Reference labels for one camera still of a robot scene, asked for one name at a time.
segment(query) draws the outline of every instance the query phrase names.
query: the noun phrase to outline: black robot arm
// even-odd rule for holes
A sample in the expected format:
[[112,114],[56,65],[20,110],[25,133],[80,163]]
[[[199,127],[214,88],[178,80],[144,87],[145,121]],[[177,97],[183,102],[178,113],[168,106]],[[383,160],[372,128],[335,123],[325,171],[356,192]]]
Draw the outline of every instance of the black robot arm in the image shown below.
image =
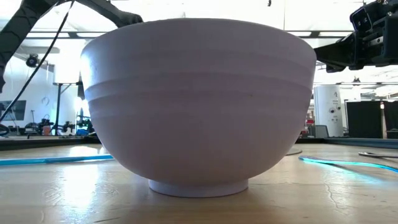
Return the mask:
[[[27,37],[36,22],[51,8],[70,0],[22,0],[21,6],[0,32],[0,93],[5,84],[4,71],[8,61]],[[122,27],[142,22],[141,16],[124,12],[107,0],[76,0]]]
[[377,0],[350,15],[354,32],[338,42],[315,48],[326,71],[346,67],[360,70],[368,65],[398,65],[398,0]]

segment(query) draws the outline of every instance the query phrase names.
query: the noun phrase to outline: wooden table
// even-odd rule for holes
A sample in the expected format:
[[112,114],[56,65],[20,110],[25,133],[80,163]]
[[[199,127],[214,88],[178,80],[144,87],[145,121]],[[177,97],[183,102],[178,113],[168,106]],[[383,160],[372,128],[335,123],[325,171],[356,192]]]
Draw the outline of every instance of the wooden table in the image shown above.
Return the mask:
[[[398,166],[358,152],[396,150],[298,144],[301,155]],[[0,157],[106,153],[99,145],[3,151]],[[157,194],[116,161],[0,167],[0,223],[398,223],[398,173],[307,164],[284,157],[249,189],[220,198]]]

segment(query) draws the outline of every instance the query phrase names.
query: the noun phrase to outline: white wall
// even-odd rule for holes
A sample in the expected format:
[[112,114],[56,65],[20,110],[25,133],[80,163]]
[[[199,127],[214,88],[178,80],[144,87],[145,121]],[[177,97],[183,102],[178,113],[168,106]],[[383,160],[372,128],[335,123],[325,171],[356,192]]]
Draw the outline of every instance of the white wall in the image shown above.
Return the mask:
[[[33,72],[33,68],[26,66],[25,61],[13,57],[6,67],[4,79],[6,84],[0,94],[0,101],[11,101],[22,89],[27,77]],[[23,121],[16,121],[17,125],[24,127],[27,123],[33,122],[32,112],[34,110],[34,119],[38,123],[48,114],[51,122],[55,122],[55,113],[57,109],[57,91],[58,87],[53,85],[54,74],[40,68],[35,77],[27,86],[25,92],[19,100],[26,100],[25,116]],[[77,87],[71,86],[61,97],[60,104],[60,124],[65,121],[75,120],[75,109],[73,101],[77,96]],[[3,121],[6,126],[14,126],[12,121]]]

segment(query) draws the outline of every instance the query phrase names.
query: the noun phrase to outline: bowl foot ring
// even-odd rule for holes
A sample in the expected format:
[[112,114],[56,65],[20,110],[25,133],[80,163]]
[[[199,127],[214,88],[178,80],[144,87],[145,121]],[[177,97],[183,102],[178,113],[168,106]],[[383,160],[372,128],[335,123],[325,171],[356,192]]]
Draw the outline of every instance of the bowl foot ring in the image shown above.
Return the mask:
[[160,194],[176,196],[176,197],[190,197],[190,198],[205,198],[205,197],[221,197],[231,194],[236,194],[246,190],[248,187],[248,180],[239,181],[224,185],[211,186],[182,186],[170,185],[154,180],[149,180],[149,187]]

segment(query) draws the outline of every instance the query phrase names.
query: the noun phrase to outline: blue cable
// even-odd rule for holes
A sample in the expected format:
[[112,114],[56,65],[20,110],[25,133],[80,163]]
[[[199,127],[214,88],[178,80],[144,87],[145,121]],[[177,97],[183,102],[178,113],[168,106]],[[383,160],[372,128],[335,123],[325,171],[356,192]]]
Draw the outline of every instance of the blue cable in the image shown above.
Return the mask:
[[0,166],[31,165],[31,164],[51,164],[57,162],[78,162],[97,159],[113,159],[109,154],[98,156],[78,156],[78,157],[48,157],[35,159],[1,159]]
[[391,167],[391,166],[385,166],[382,164],[372,164],[368,162],[349,162],[349,161],[334,161],[334,160],[329,160],[329,159],[320,159],[312,156],[299,156],[299,159],[303,161],[308,161],[308,162],[317,162],[321,164],[334,164],[334,165],[354,165],[354,166],[366,166],[366,167],[376,167],[376,168],[382,168],[382,169],[387,169],[391,170],[394,172],[398,172],[398,168],[396,167]]

